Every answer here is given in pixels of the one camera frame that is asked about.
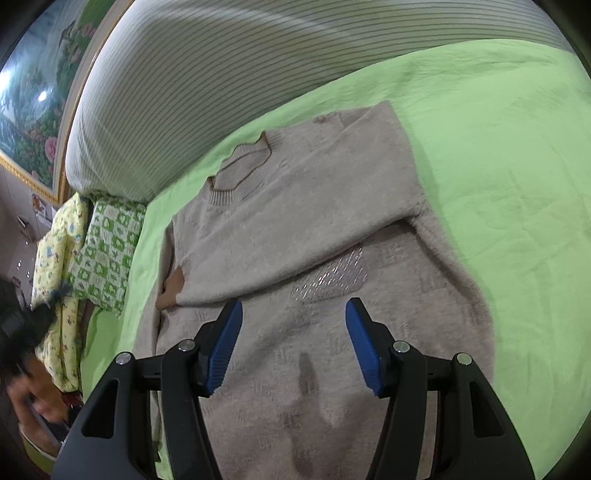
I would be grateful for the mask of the person's left hand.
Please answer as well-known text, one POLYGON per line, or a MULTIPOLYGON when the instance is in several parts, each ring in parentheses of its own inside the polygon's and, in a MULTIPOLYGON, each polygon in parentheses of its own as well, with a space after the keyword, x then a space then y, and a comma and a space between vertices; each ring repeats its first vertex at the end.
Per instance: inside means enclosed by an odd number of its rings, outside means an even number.
POLYGON ((68 407, 61 392, 53 384, 43 363, 35 356, 26 359, 25 372, 10 381, 7 393, 24 430, 40 429, 41 425, 34 413, 53 424, 67 420, 68 407))

